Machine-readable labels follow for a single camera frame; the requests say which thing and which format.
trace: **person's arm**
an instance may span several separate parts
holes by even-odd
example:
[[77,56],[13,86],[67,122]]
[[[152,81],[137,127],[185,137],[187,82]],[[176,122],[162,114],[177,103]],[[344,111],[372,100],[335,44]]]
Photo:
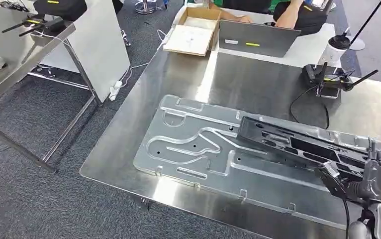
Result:
[[277,20],[276,26],[293,29],[296,25],[299,9],[302,3],[303,0],[291,0],[287,9]]
[[252,19],[248,16],[235,16],[227,11],[224,11],[223,9],[217,7],[212,2],[209,3],[209,8],[221,11],[221,19],[223,20],[230,20],[230,21],[241,21],[241,22],[252,22]]

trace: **aluminum plate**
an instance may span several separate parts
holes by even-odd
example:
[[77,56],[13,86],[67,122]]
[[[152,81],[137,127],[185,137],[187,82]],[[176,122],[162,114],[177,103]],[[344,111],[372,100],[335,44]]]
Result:
[[[368,138],[166,95],[138,149],[134,166],[283,213],[345,228],[340,199],[312,169],[271,160],[268,152],[236,139],[243,116],[366,150]],[[349,205],[351,214],[361,208]]]

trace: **cardboard box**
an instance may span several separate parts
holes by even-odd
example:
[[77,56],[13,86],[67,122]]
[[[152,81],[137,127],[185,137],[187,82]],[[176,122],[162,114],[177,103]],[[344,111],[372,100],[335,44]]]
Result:
[[[164,50],[190,55],[205,56],[208,49],[211,49],[213,45],[215,45],[216,43],[220,18],[221,11],[218,10],[212,10],[202,7],[186,8],[185,12],[179,20],[178,25],[176,26],[177,29],[173,30],[172,36],[164,46]],[[195,36],[201,36],[202,38],[200,40],[201,44],[198,45],[198,49],[195,51],[192,51],[191,49],[188,49],[186,47],[180,48],[179,35],[186,35],[186,33],[183,32],[186,30],[186,28],[189,29],[189,31],[195,31]]]

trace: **hand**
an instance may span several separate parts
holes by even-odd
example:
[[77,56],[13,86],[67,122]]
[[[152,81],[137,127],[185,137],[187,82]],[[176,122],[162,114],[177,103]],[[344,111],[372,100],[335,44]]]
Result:
[[291,0],[290,4],[300,7],[304,1],[303,0]]
[[252,21],[252,18],[249,17],[249,16],[238,16],[236,17],[236,20],[239,21],[239,22],[246,22],[246,23],[253,23],[254,21]]

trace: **white cable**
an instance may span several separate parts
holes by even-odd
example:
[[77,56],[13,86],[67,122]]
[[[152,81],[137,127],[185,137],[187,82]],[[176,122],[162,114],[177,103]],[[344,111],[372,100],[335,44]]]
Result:
[[125,87],[126,84],[127,84],[127,81],[132,77],[132,69],[135,69],[135,68],[138,68],[138,67],[141,67],[141,66],[146,66],[146,65],[148,65],[148,63],[142,64],[142,65],[139,65],[139,66],[133,66],[133,67],[131,67],[131,68],[130,68],[130,75],[129,75],[129,77],[126,79],[125,83],[121,86],[121,88]]
[[46,34],[44,34],[44,33],[42,33],[42,32],[39,32],[39,31],[34,31],[34,32],[40,34],[38,37],[46,36],[46,37],[50,37],[50,38],[57,39],[57,40],[59,40],[60,42],[62,42],[63,44],[65,44],[66,46],[68,46],[69,48],[71,48],[71,49],[73,50],[73,48],[72,48],[68,43],[66,43],[64,40],[60,39],[60,38],[57,37],[57,36],[46,35]]
[[159,38],[161,41],[164,41],[164,38],[166,38],[166,34],[165,34],[162,30],[160,30],[160,29],[157,29],[157,35],[158,35],[158,38]]
[[148,65],[148,63],[142,64],[142,65],[139,65],[139,66],[132,66],[130,68],[127,68],[127,70],[124,73],[123,77],[120,80],[118,80],[117,82],[122,82],[123,79],[125,78],[125,76],[127,75],[127,72],[130,70],[129,77],[126,79],[125,83],[123,85],[121,85],[120,87],[118,87],[118,88],[111,87],[110,88],[110,96],[108,98],[111,101],[114,101],[116,99],[116,96],[119,94],[120,89],[125,87],[126,84],[127,84],[127,81],[130,79],[130,77],[132,77],[132,69],[135,69],[135,68],[138,68],[138,67],[141,67],[141,66],[145,66],[145,65]]

